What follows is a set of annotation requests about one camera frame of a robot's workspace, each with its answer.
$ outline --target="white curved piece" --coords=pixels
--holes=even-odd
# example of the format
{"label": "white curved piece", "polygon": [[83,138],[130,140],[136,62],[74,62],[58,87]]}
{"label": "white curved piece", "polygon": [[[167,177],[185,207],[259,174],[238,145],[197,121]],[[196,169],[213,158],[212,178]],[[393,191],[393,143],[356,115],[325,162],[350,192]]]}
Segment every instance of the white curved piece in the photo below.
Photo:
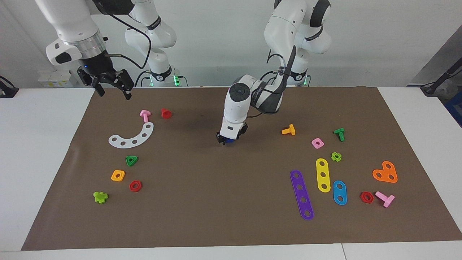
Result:
{"label": "white curved piece", "polygon": [[141,129],[141,132],[137,136],[125,139],[120,137],[120,135],[113,135],[109,137],[109,143],[115,148],[133,148],[144,143],[151,136],[152,131],[154,131],[154,124],[147,122],[143,125],[143,129]]}

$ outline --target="white table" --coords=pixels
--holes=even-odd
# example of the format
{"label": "white table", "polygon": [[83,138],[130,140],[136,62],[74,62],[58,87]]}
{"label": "white table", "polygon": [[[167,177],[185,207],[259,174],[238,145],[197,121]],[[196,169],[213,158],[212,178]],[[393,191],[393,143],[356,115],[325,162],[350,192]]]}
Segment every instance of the white table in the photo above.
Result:
{"label": "white table", "polygon": [[[417,88],[379,91],[461,229],[462,129]],[[0,99],[0,259],[462,259],[462,241],[19,252],[92,94],[21,89]]]}

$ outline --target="toy piece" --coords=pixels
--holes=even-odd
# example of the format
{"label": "toy piece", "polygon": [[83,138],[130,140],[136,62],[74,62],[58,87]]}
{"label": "toy piece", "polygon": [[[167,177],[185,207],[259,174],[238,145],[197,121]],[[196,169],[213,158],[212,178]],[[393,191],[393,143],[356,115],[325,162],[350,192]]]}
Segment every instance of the toy piece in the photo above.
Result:
{"label": "toy piece", "polygon": [[342,160],[342,155],[337,153],[337,152],[333,152],[331,158],[332,158],[332,160],[334,160],[336,162],[340,162]]}
{"label": "toy piece", "polygon": [[106,203],[106,200],[108,199],[108,194],[104,192],[94,192],[93,197],[95,197],[95,202],[104,204]]}
{"label": "toy piece", "polygon": [[131,191],[139,192],[141,190],[141,188],[142,188],[141,181],[134,180],[134,181],[132,181],[132,183],[130,183],[129,187],[130,187]]}
{"label": "toy piece", "polygon": [[109,144],[115,148],[120,149],[137,147],[138,145],[144,143],[151,136],[153,130],[154,124],[147,122],[143,125],[143,129],[141,129],[141,132],[137,136],[126,139],[120,137],[120,135],[113,135],[109,137]]}
{"label": "toy piece", "polygon": [[169,119],[170,117],[172,117],[172,112],[170,112],[170,110],[166,108],[163,108],[160,110],[160,115],[163,119]]}
{"label": "toy piece", "polygon": [[125,162],[127,163],[127,166],[129,166],[129,167],[133,166],[133,164],[135,164],[137,161],[138,161],[137,156],[129,155],[129,156],[125,157]]}
{"label": "toy piece", "polygon": [[123,177],[125,177],[125,172],[121,170],[115,170],[112,173],[111,180],[113,181],[122,181]]}
{"label": "toy piece", "polygon": [[316,160],[316,178],[318,189],[322,192],[330,191],[329,165],[323,158]]}
{"label": "toy piece", "polygon": [[150,115],[151,115],[151,112],[149,112],[148,110],[144,110],[144,109],[141,110],[140,117],[143,118],[143,121],[144,121],[145,123],[149,122],[149,120],[147,119],[147,117],[150,116]]}
{"label": "toy piece", "polygon": [[297,199],[298,209],[300,210],[300,216],[304,220],[313,219],[315,214],[311,207],[310,197],[308,196],[308,191],[306,190],[302,173],[297,170],[293,170],[290,173],[290,179],[292,181],[295,198]]}
{"label": "toy piece", "polygon": [[370,192],[362,192],[360,197],[365,203],[371,204],[374,201],[374,196]]}
{"label": "toy piece", "polygon": [[340,141],[343,142],[345,141],[345,136],[343,135],[343,132],[345,132],[345,129],[339,128],[334,131],[334,134],[339,135]]}
{"label": "toy piece", "polygon": [[376,196],[379,199],[383,200],[383,202],[384,202],[383,206],[385,208],[388,208],[388,206],[390,206],[391,202],[395,199],[395,197],[393,195],[390,195],[390,197],[387,197],[381,192],[376,192]]}
{"label": "toy piece", "polygon": [[311,144],[316,148],[319,149],[324,146],[324,142],[320,138],[316,138],[315,140],[311,141]]}
{"label": "toy piece", "polygon": [[281,131],[283,135],[286,135],[286,134],[291,134],[291,135],[295,135],[295,128],[293,127],[293,124],[290,124],[289,125],[289,128],[287,129],[284,129]]}
{"label": "toy piece", "polygon": [[347,186],[341,180],[334,181],[334,201],[340,206],[344,206],[348,201]]}
{"label": "toy piece", "polygon": [[398,175],[396,174],[396,169],[393,163],[389,161],[382,162],[383,170],[374,170],[372,171],[372,176],[376,180],[385,181],[390,183],[396,183],[398,181]]}

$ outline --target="purple plastic strip with holes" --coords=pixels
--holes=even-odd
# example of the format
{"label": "purple plastic strip with holes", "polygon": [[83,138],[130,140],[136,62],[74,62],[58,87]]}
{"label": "purple plastic strip with holes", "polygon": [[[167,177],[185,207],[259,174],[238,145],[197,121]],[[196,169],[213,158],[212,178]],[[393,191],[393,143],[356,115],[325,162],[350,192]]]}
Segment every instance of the purple plastic strip with holes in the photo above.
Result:
{"label": "purple plastic strip with holes", "polygon": [[311,207],[310,197],[308,196],[308,191],[306,190],[302,173],[297,170],[293,170],[290,173],[290,179],[292,181],[293,191],[295,193],[295,198],[297,199],[300,215],[305,220],[313,219],[315,214]]}

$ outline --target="red hexagonal nut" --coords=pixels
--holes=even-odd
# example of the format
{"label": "red hexagonal nut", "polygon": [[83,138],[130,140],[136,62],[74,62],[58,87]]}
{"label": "red hexagonal nut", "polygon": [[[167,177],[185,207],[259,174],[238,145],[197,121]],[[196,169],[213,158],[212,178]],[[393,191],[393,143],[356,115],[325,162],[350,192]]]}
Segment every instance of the red hexagonal nut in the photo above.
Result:
{"label": "red hexagonal nut", "polygon": [[133,192],[138,192],[141,190],[142,188],[142,184],[141,184],[141,181],[139,180],[134,180],[132,181],[132,183],[130,183],[129,187],[130,187],[130,190],[133,191]]}
{"label": "red hexagonal nut", "polygon": [[170,110],[166,108],[163,108],[160,110],[160,115],[163,119],[169,119],[170,117],[172,117],[172,112],[170,112]]}
{"label": "red hexagonal nut", "polygon": [[361,200],[366,203],[372,203],[374,201],[374,196],[370,192],[361,193]]}

